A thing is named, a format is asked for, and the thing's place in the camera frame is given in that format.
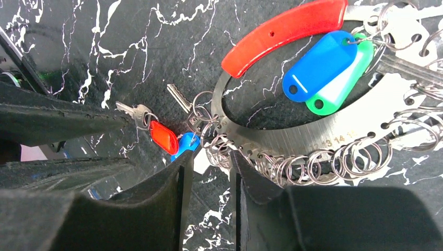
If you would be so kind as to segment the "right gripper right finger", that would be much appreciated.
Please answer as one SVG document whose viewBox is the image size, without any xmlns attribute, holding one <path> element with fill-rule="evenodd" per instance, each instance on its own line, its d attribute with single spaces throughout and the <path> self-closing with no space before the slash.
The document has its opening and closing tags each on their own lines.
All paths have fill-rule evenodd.
<svg viewBox="0 0 443 251">
<path fill-rule="evenodd" d="M 423 202 L 396 187 L 290 186 L 231 159 L 236 250 L 442 250 Z"/>
</svg>

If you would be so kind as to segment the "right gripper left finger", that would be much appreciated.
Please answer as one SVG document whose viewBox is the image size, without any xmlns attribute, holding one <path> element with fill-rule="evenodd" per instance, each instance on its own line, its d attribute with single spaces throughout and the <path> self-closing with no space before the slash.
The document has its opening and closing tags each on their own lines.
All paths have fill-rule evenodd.
<svg viewBox="0 0 443 251">
<path fill-rule="evenodd" d="M 1 188 L 1 250 L 180 250 L 193 153 L 75 189 Z"/>
</svg>

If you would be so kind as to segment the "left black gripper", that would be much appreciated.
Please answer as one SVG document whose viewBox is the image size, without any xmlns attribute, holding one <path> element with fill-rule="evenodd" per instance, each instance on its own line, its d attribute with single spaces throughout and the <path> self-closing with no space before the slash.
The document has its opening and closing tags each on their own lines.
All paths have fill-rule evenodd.
<svg viewBox="0 0 443 251">
<path fill-rule="evenodd" d="M 1 139 L 3 140 L 26 146 L 38 146 L 85 135 L 107 133 L 133 123 L 133 119 L 123 112 L 49 97 L 48 95 L 51 95 L 49 87 L 3 28 L 1 28 L 2 72 L 5 72 L 18 86 L 1 83 Z"/>
</svg>

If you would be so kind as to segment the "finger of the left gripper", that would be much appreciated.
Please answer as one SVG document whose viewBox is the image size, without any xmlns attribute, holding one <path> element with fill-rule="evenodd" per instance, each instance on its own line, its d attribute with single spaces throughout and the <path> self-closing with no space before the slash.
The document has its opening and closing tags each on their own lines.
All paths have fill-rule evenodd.
<svg viewBox="0 0 443 251">
<path fill-rule="evenodd" d="M 1 165 L 2 189 L 80 188 L 133 168 L 127 158 L 94 157 L 9 162 Z"/>
</svg>

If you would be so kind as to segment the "metal keyring with red handle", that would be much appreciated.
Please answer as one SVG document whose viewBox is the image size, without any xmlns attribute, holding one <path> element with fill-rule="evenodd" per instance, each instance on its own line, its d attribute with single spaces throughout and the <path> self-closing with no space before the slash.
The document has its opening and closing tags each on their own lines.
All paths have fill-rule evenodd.
<svg viewBox="0 0 443 251">
<path fill-rule="evenodd" d="M 287 185 L 333 185 L 377 173 L 399 146 L 426 151 L 442 142 L 442 74 L 434 38 L 422 20 L 442 6 L 418 9 L 398 1 L 375 6 L 314 1 L 287 10 L 244 36 L 224 57 L 212 92 L 201 146 L 209 161 L 228 169 L 238 151 L 259 173 Z M 233 122 L 224 90 L 268 53 L 298 39 L 322 38 L 283 75 L 285 96 L 304 103 L 320 120 L 279 130 Z"/>
</svg>

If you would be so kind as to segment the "key with red tag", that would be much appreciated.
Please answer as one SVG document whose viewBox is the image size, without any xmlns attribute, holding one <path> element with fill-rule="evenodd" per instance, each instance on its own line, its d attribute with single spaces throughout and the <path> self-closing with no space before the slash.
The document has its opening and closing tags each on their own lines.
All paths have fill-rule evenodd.
<svg viewBox="0 0 443 251">
<path fill-rule="evenodd" d="M 146 106 L 139 104 L 130 107 L 119 101 L 115 102 L 116 108 L 123 111 L 135 121 L 138 129 L 148 131 L 151 139 L 170 155 L 175 155 L 179 150 L 179 142 L 176 134 L 163 125 L 158 117 Z"/>
</svg>

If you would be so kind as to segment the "key with blue tag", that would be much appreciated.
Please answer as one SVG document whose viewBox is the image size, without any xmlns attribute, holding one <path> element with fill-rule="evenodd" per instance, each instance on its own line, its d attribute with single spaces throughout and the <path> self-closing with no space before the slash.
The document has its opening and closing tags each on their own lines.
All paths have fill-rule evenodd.
<svg viewBox="0 0 443 251">
<path fill-rule="evenodd" d="M 168 84 L 167 90 L 186 115 L 186 120 L 182 121 L 182 127 L 186 127 L 186 132 L 178 136 L 178 152 L 171 156 L 171 161 L 174 162 L 185 151 L 190 150 L 194 152 L 199 147 L 200 136 L 203 130 L 203 121 L 200 117 L 203 116 L 202 111 L 206 111 L 206 109 L 204 107 L 194 108 L 193 104 L 184 97 L 175 84 Z"/>
</svg>

